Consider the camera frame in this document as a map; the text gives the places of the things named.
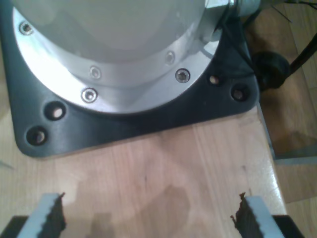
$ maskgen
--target black plastic base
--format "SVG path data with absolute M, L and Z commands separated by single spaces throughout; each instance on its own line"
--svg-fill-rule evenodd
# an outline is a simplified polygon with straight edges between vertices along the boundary
M 234 39 L 247 52 L 241 23 L 236 20 L 228 27 Z M 239 114 L 251 109 L 259 100 L 256 78 L 229 41 L 223 38 L 206 72 L 174 101 L 140 114 L 96 114 L 59 98 L 28 69 L 15 42 L 9 0 L 0 1 L 0 30 L 16 144 L 22 153 L 32 157 L 68 153 Z M 210 83 L 211 75 L 219 78 L 218 86 Z M 65 115 L 52 120 L 46 111 L 58 104 L 62 105 Z

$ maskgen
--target mounting hole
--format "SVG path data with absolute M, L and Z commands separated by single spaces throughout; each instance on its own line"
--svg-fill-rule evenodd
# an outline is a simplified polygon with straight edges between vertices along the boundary
M 48 132 L 42 126 L 34 126 L 26 133 L 26 140 L 34 146 L 43 145 L 48 138 Z
M 238 102 L 244 102 L 250 96 L 250 89 L 246 84 L 238 83 L 231 89 L 231 96 Z
M 61 102 L 50 102 L 44 108 L 44 115 L 49 120 L 60 120 L 65 116 L 66 107 Z
M 90 76 L 92 79 L 100 79 L 101 78 L 101 70 L 96 66 L 91 66 L 89 73 L 90 73 Z
M 165 63 L 167 65 L 171 65 L 174 63 L 174 61 L 175 61 L 175 53 L 173 51 L 167 52 L 165 56 Z
M 81 98 L 86 103 L 93 103 L 98 97 L 98 93 L 93 88 L 86 88 L 82 94 Z
M 223 84 L 224 80 L 220 79 L 218 76 L 207 75 L 207 83 L 211 86 L 219 87 Z

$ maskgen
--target wooden table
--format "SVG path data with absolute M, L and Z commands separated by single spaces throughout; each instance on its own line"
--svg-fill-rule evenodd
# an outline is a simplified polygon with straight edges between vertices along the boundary
M 239 238 L 239 194 L 285 214 L 257 108 L 45 160 L 14 142 L 0 62 L 0 231 L 65 192 L 63 238 Z

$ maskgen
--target screw hole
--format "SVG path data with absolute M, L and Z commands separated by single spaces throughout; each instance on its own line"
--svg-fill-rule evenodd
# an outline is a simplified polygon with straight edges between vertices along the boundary
M 223 84 L 223 80 L 214 75 L 207 75 L 208 84 L 211 86 L 219 87 Z
M 44 108 L 44 115 L 49 120 L 60 120 L 66 114 L 66 107 L 61 102 L 50 102 Z
M 34 126 L 26 133 L 26 140 L 34 146 L 43 145 L 48 138 L 47 131 L 42 126 Z
M 246 84 L 238 83 L 231 89 L 231 96 L 238 102 L 246 101 L 250 96 L 250 89 Z
M 86 103 L 93 103 L 97 99 L 97 96 L 98 94 L 93 88 L 86 88 L 81 94 L 83 101 Z
M 175 54 L 173 51 L 169 51 L 165 56 L 165 63 L 167 65 L 171 65 L 174 63 L 174 61 L 175 61 Z
M 30 25 L 29 24 L 25 24 L 25 25 L 23 25 L 23 31 L 25 31 L 25 32 L 29 32 L 31 30 L 31 27 L 30 27 Z

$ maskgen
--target floor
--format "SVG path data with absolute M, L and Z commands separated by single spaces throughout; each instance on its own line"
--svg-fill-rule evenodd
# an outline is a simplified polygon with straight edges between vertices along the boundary
M 271 50 L 289 62 L 317 32 L 317 11 L 281 4 L 264 10 L 246 30 L 252 53 Z M 261 108 L 276 153 L 317 143 L 317 54 L 277 90 L 261 96 Z M 317 237 L 317 165 L 275 166 L 288 214 L 306 238 Z

